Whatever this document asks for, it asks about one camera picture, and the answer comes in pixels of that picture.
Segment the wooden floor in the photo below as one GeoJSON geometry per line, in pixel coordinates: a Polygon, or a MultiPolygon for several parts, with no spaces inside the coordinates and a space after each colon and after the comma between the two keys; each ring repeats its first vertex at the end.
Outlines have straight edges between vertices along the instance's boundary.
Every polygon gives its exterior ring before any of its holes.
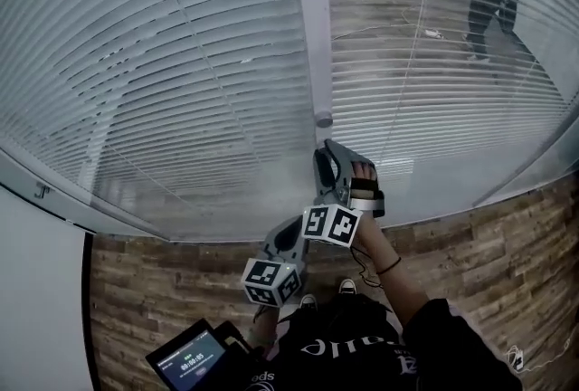
{"type": "MultiPolygon", "coordinates": [[[[532,367],[562,351],[579,305],[578,180],[386,236],[432,297],[452,300],[499,352],[524,349],[532,367]]],[[[103,389],[164,389],[145,355],[200,318],[246,330],[254,307],[239,279],[256,248],[96,237],[90,315],[103,389]]],[[[345,276],[384,297],[362,284],[349,251],[314,246],[308,259],[307,290],[319,299],[345,276]]],[[[526,389],[571,389],[578,347],[575,338],[555,363],[523,375],[526,389]]]]}

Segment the black cable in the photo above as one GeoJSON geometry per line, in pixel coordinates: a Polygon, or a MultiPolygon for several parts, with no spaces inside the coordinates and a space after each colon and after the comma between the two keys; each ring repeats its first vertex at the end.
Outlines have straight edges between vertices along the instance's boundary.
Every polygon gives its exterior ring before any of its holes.
{"type": "Polygon", "coordinates": [[[362,277],[362,281],[370,288],[382,288],[382,283],[378,283],[376,281],[369,280],[365,277],[364,273],[368,270],[368,268],[362,261],[360,261],[356,257],[356,255],[354,254],[354,250],[363,254],[367,258],[370,258],[370,256],[368,256],[368,254],[364,253],[362,250],[356,248],[355,246],[350,246],[350,252],[352,253],[352,258],[354,259],[354,261],[356,261],[358,263],[358,265],[360,267],[362,267],[362,270],[359,272],[360,277],[362,277]]]}

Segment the forearm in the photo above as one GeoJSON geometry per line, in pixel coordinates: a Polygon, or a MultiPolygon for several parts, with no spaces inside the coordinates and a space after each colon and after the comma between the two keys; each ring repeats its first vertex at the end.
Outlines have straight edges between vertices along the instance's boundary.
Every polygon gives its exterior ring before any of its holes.
{"type": "MultiPolygon", "coordinates": [[[[372,258],[376,272],[380,272],[398,261],[398,254],[374,221],[365,226],[360,243],[372,258]]],[[[407,271],[404,261],[397,263],[391,270],[379,277],[384,294],[404,327],[414,314],[428,302],[428,295],[407,271]]]]}
{"type": "Polygon", "coordinates": [[[279,319],[279,309],[265,308],[261,314],[258,310],[258,314],[253,320],[253,326],[250,329],[250,336],[247,342],[252,348],[263,348],[263,356],[267,356],[275,343],[279,319]]]}

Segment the cable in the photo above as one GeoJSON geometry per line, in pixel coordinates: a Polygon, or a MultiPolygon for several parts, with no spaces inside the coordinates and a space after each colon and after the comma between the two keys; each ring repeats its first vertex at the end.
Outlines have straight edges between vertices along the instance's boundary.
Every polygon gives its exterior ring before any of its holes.
{"type": "Polygon", "coordinates": [[[362,267],[362,270],[358,273],[360,275],[360,277],[362,277],[362,281],[368,285],[370,288],[382,288],[382,283],[378,283],[376,281],[372,281],[369,280],[365,277],[364,273],[368,270],[367,266],[360,261],[356,255],[354,254],[354,250],[358,251],[359,253],[363,254],[365,257],[367,257],[368,259],[370,259],[370,256],[366,253],[364,253],[362,250],[356,248],[355,246],[350,246],[350,252],[352,253],[352,258],[354,259],[354,261],[356,261],[358,263],[358,265],[360,267],[362,267]]]}
{"type": "MultiPolygon", "coordinates": [[[[564,345],[563,345],[563,351],[561,351],[559,354],[557,354],[554,358],[552,358],[551,360],[547,360],[547,362],[545,362],[545,363],[543,363],[543,364],[540,364],[540,365],[538,365],[538,366],[534,366],[534,367],[531,367],[531,368],[523,368],[522,370],[515,370],[515,369],[513,368],[513,371],[514,371],[516,374],[519,374],[519,375],[522,374],[522,373],[532,372],[532,371],[534,371],[534,370],[537,370],[538,368],[543,368],[543,367],[545,367],[545,366],[547,366],[547,365],[549,365],[549,364],[552,364],[553,362],[555,362],[556,360],[558,360],[559,358],[561,358],[561,357],[565,354],[565,352],[567,352],[567,350],[569,349],[569,345],[571,344],[571,339],[573,338],[573,335],[574,335],[574,333],[575,333],[575,329],[576,329],[576,328],[577,328],[577,325],[575,325],[575,326],[573,327],[573,329],[571,330],[571,335],[569,335],[569,338],[567,338],[566,342],[564,343],[564,345]]],[[[511,366],[513,365],[513,362],[511,361],[511,358],[510,358],[511,355],[512,355],[512,354],[515,354],[515,356],[516,356],[519,351],[522,352],[522,350],[519,349],[517,345],[513,345],[513,346],[510,347],[510,349],[507,351],[507,353],[505,353],[505,356],[508,357],[508,362],[510,363],[511,366]]]]}

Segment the hand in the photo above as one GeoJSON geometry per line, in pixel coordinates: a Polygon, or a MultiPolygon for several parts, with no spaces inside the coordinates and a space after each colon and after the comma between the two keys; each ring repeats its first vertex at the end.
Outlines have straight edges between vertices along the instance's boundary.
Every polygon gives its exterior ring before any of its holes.
{"type": "MultiPolygon", "coordinates": [[[[377,178],[375,169],[367,164],[356,162],[352,163],[352,167],[355,178],[365,178],[368,180],[376,180],[377,178]]],[[[370,190],[352,189],[350,190],[350,195],[354,198],[370,199],[374,196],[374,193],[370,190]]],[[[380,227],[372,217],[372,212],[368,211],[362,214],[358,228],[356,229],[356,237],[366,249],[376,238],[384,238],[380,227]]]]}

